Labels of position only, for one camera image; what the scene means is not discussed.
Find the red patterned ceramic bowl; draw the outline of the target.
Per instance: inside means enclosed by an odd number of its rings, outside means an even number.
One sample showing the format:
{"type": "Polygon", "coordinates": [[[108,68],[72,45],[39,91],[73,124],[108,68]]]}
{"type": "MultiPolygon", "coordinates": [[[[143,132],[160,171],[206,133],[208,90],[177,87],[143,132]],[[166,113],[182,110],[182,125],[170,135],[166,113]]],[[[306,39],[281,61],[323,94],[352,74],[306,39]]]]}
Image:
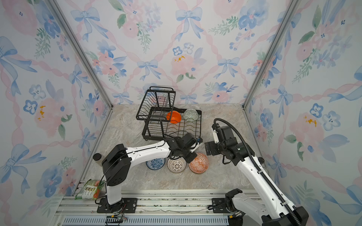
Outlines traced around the red patterned ceramic bowl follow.
{"type": "Polygon", "coordinates": [[[198,153],[197,157],[189,164],[189,168],[193,173],[202,174],[209,167],[209,160],[206,155],[198,153]]]}

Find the brown lattice ceramic bowl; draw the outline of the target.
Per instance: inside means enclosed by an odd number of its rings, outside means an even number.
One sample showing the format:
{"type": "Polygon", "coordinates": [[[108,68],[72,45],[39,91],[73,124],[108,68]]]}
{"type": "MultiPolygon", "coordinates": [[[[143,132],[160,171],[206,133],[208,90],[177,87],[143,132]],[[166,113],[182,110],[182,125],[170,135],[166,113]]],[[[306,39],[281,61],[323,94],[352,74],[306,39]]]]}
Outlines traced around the brown lattice ceramic bowl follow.
{"type": "Polygon", "coordinates": [[[172,173],[181,173],[186,169],[186,166],[187,163],[183,158],[169,159],[167,162],[167,167],[172,173]]]}

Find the orange plastic bowl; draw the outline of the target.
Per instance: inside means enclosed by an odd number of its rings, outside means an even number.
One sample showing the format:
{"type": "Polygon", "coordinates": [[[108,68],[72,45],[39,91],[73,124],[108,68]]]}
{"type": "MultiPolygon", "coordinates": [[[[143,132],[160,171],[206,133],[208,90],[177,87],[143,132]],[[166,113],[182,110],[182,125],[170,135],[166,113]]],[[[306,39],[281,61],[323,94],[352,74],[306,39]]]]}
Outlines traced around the orange plastic bowl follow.
{"type": "Polygon", "coordinates": [[[179,112],[177,111],[170,111],[167,115],[166,115],[166,119],[172,123],[172,124],[177,124],[180,123],[182,120],[182,116],[179,112]]]}

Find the blue patterned ceramic bowl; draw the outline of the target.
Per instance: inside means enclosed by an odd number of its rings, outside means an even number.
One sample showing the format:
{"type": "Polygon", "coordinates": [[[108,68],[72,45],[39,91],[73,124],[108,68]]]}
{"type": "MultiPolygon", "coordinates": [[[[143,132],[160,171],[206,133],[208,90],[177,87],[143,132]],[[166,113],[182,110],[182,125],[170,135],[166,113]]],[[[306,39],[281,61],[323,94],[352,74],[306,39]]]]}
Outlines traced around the blue patterned ceramic bowl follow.
{"type": "Polygon", "coordinates": [[[165,158],[156,158],[150,161],[146,161],[146,166],[150,169],[150,170],[159,170],[161,168],[163,168],[163,166],[165,165],[166,159],[165,158]]]}

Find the green patterned ceramic bowl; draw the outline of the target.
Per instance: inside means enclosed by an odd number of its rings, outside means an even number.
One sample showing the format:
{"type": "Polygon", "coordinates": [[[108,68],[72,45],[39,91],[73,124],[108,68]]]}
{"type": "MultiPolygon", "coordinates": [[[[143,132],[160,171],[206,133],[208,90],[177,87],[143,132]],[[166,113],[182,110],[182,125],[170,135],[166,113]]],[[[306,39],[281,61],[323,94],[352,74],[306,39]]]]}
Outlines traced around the green patterned ceramic bowl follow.
{"type": "Polygon", "coordinates": [[[187,122],[196,122],[199,118],[199,113],[195,109],[186,109],[183,113],[183,119],[187,122]]]}

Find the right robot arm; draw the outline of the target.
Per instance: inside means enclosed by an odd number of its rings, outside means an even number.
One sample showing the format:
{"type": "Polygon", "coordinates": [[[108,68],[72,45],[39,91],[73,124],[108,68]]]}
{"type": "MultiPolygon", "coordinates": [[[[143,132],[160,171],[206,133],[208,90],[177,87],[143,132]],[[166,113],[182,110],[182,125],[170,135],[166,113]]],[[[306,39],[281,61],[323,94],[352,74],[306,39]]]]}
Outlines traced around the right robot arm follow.
{"type": "Polygon", "coordinates": [[[207,155],[221,154],[248,178],[263,203],[248,198],[240,189],[225,195],[226,209],[241,212],[261,226],[305,226],[309,214],[304,207],[297,207],[274,184],[254,154],[248,154],[249,146],[237,143],[233,134],[221,135],[213,131],[214,141],[205,144],[207,155]]]}

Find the black round knob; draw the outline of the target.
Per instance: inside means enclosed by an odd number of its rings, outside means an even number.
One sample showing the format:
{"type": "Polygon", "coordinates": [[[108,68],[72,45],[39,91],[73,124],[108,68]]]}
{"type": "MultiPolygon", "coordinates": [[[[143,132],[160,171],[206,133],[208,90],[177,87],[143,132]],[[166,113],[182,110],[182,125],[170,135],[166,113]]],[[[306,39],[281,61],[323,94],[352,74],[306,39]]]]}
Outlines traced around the black round knob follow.
{"type": "Polygon", "coordinates": [[[100,153],[95,153],[94,155],[93,155],[93,160],[94,161],[101,161],[101,159],[102,159],[102,154],[100,154],[100,153]]]}

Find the green snack packet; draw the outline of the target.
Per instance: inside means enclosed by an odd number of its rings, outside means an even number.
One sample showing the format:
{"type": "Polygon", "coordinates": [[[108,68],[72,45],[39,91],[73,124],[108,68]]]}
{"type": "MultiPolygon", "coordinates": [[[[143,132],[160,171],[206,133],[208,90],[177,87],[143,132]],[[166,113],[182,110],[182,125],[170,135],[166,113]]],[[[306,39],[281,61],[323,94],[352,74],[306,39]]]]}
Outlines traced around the green snack packet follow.
{"type": "Polygon", "coordinates": [[[99,198],[105,181],[88,180],[81,188],[80,192],[75,196],[76,200],[96,200],[99,198]]]}

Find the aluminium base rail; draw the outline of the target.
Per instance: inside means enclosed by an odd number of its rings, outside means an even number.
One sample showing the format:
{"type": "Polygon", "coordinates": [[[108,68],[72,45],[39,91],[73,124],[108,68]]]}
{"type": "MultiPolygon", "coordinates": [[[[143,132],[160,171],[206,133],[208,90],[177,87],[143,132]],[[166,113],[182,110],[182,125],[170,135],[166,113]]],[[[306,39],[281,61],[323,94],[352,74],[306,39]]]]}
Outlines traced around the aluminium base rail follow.
{"type": "MultiPolygon", "coordinates": [[[[260,226],[248,215],[214,213],[212,199],[224,199],[224,190],[148,190],[124,194],[119,204],[63,198],[51,221],[53,226],[260,226]]],[[[243,193],[263,203],[253,189],[243,193]]]]}

